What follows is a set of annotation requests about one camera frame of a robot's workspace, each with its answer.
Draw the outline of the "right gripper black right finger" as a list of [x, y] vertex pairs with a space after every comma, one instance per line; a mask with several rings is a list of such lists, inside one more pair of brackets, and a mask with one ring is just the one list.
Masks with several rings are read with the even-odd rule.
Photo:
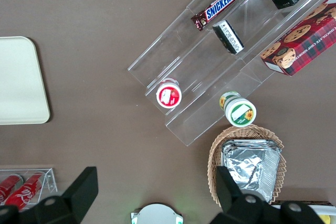
[[280, 223], [279, 210], [255, 195], [243, 194], [225, 166], [216, 167], [216, 193], [222, 212], [212, 223]]

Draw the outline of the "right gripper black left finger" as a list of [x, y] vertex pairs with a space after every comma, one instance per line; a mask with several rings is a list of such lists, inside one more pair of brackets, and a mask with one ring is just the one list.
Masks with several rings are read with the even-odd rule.
[[60, 196], [43, 199], [19, 214], [19, 223], [81, 223], [98, 195], [95, 166], [86, 167]]

